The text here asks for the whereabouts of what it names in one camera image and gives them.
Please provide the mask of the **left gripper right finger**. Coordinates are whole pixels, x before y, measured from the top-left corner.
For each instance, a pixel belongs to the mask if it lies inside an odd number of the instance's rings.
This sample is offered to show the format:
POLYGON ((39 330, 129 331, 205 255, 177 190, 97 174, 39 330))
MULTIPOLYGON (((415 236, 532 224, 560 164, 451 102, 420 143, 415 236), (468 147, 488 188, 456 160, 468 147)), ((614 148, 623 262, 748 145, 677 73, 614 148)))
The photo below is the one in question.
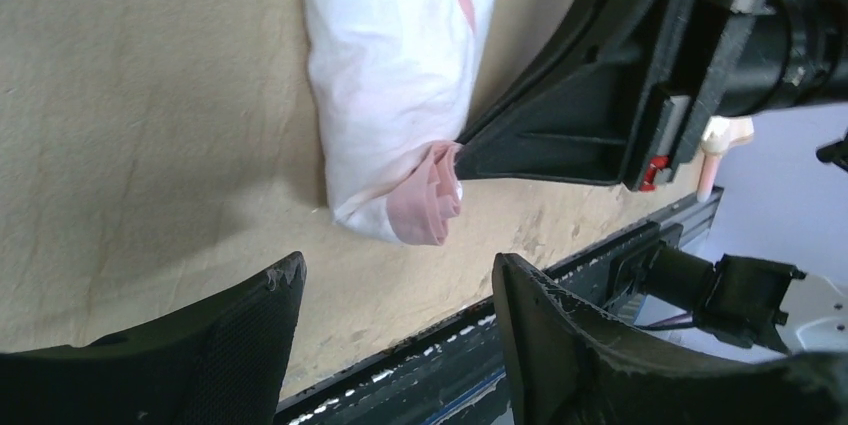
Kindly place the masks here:
POLYGON ((638 330, 521 256, 495 257, 493 299, 518 424, 843 424, 847 357, 748 364, 638 330))

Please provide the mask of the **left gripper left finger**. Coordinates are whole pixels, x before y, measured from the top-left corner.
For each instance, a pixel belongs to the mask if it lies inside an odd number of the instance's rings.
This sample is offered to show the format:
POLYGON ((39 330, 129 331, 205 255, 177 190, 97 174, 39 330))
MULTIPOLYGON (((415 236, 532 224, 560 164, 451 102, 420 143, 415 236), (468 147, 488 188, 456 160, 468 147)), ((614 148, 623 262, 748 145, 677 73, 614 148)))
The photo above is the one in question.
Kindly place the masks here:
POLYGON ((226 290, 89 345, 1 357, 5 424, 269 424, 306 281, 294 252, 226 290))

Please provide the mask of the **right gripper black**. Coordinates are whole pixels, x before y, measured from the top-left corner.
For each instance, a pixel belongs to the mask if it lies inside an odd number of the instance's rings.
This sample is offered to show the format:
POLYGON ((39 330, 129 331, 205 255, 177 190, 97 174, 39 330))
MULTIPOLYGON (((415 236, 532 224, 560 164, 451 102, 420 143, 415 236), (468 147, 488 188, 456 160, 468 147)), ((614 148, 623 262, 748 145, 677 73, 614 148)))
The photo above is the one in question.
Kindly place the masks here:
POLYGON ((651 191, 714 116, 846 97, 847 0, 574 0, 460 135, 455 171, 651 191))

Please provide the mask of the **white underwear pink trim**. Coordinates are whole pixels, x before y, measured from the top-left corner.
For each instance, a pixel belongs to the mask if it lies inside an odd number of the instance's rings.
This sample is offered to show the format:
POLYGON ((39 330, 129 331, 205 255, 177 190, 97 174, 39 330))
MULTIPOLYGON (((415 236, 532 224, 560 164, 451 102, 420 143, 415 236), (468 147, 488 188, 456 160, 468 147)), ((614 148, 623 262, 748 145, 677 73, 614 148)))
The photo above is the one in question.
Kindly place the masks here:
POLYGON ((304 0, 308 77, 333 220, 440 245, 495 0, 304 0))

